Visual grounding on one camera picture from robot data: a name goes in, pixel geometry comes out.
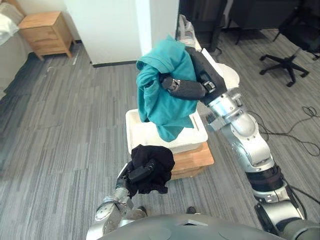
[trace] drawer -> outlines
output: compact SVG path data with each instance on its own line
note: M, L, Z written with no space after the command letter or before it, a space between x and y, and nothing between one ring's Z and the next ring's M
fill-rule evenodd
M34 41L34 42L31 42L30 45L39 54L44 54L46 52L50 52L50 53L52 53L52 52L60 52L60 51L65 50L65 48L62 45L61 41L58 40L58 39Z
M21 33L29 43L58 39L56 33L50 26L21 29Z

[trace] white plastic bin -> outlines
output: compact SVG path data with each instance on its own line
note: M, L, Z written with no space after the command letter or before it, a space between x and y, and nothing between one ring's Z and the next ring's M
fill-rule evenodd
M190 119L194 128L184 128L175 140L166 142L160 138L153 122L140 121L138 109L127 111L125 123L129 153L139 144L164 146L174 154L197 149L201 143L208 140L208 134L197 111L190 115Z

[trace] bed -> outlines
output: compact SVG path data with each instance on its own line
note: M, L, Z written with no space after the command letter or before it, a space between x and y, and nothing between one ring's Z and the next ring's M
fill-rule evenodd
M0 0L0 16L1 20L9 18L18 26L25 15L15 0L2 0L2 2ZM8 39L5 38L0 44L0 99L2 99L6 95L5 89L15 79L32 49L19 31L10 35Z

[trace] black garment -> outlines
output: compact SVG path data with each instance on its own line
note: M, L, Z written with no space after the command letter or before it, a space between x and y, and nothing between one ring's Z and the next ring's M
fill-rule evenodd
M130 186L130 196L134 196L138 190L140 194L148 194L152 190L157 190L161 194L168 192L165 184L171 179L171 170L175 165L170 149L164 146L139 145L132 149L131 158L132 161L128 165L132 170L145 166L151 159L156 160L156 167L149 176Z

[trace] teal cloth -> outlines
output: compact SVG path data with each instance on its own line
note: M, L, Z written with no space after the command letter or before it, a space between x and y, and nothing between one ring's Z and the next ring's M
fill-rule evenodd
M159 136L166 142L175 140L184 128L193 128L190 114L197 101L170 96L159 81L159 73L175 79L196 81L196 74L185 45L168 36L136 63L141 72L136 78L139 116L142 122L156 124Z

